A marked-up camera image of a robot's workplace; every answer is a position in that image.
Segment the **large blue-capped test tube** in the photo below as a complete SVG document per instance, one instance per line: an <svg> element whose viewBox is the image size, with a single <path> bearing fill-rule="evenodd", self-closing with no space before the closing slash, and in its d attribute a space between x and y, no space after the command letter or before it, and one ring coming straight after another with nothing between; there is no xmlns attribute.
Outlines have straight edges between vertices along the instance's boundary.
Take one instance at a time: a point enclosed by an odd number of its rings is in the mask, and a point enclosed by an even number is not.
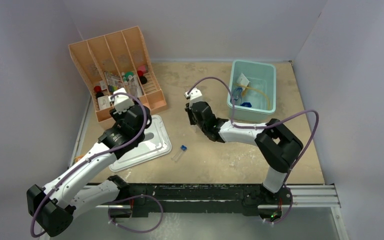
<svg viewBox="0 0 384 240"><path fill-rule="evenodd" d="M179 150L174 154L174 156L172 156L172 160L177 162L181 157L182 155L187 151L187 147L185 145L181 145Z"/></svg>

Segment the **blue safety glasses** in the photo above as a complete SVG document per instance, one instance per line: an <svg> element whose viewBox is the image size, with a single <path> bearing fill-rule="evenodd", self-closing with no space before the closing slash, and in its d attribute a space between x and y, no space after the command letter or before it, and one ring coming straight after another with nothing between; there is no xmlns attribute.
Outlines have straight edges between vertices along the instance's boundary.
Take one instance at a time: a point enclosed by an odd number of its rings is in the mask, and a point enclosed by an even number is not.
<svg viewBox="0 0 384 240"><path fill-rule="evenodd" d="M231 100L230 102L235 105L241 105L242 104L242 93L243 88L242 87L236 87L232 92Z"/></svg>

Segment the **graduated cylinder blue base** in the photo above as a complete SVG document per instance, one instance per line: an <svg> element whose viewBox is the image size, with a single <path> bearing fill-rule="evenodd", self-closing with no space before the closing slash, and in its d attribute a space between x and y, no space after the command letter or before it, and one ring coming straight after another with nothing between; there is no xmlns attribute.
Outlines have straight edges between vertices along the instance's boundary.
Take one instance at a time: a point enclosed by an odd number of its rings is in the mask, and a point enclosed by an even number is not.
<svg viewBox="0 0 384 240"><path fill-rule="evenodd" d="M246 107L246 108L251 108L252 107L252 104L250 102L243 102L241 103L240 105L241 107Z"/></svg>

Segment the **tan rubber tubing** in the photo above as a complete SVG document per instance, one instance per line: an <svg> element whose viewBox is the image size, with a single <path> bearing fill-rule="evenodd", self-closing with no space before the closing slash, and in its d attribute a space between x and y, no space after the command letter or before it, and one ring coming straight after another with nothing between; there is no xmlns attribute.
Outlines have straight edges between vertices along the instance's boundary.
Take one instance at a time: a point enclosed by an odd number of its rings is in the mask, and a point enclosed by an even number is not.
<svg viewBox="0 0 384 240"><path fill-rule="evenodd" d="M247 85L238 84L238 83L236 83L235 86L244 88L244 89L246 89L246 90L252 90L252 91L255 91L255 92L257 92L257 93L263 95L263 96L265 97L266 101L267 101L267 107L268 107L268 109L271 108L270 98L269 98L263 91L261 91L261 90L259 90L259 89L256 89L256 88L253 88L253 87L249 87L249 86L247 86Z"/></svg>

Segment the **small white plastic packet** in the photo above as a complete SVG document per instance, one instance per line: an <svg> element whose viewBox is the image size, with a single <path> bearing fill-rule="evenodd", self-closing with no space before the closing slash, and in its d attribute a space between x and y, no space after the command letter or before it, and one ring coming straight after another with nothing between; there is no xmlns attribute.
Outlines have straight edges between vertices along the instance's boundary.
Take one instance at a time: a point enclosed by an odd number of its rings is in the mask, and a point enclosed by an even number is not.
<svg viewBox="0 0 384 240"><path fill-rule="evenodd" d="M236 79L235 83L238 87L246 88L249 85L250 81L243 73L241 73Z"/></svg>

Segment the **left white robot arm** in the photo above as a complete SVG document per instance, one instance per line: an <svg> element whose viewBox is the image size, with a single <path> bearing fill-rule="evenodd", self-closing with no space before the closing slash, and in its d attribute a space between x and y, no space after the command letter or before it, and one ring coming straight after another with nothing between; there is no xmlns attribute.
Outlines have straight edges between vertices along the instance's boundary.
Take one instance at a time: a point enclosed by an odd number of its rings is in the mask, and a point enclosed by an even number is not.
<svg viewBox="0 0 384 240"><path fill-rule="evenodd" d="M152 123L150 110L124 88L116 90L109 100L114 106L110 115L115 124L68 170L43 187L34 184L27 190L33 238L42 236L35 233L35 224L41 226L44 234L55 237L96 206L113 201L122 205L128 201L128 185L120 177L110 177L84 189L98 173L136 148L145 138L144 130Z"/></svg>

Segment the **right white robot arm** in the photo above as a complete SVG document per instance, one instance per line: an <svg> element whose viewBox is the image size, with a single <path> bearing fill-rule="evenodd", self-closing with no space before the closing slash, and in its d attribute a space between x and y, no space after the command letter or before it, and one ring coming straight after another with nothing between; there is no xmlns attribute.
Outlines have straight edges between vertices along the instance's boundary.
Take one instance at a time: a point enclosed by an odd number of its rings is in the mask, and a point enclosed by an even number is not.
<svg viewBox="0 0 384 240"><path fill-rule="evenodd" d="M189 101L185 111L190 124L197 126L209 140L258 147L269 165L260 196L268 204L278 200L287 174L304 148L303 143L278 119L238 125L229 119L216 117L196 87L185 92L184 96Z"/></svg>

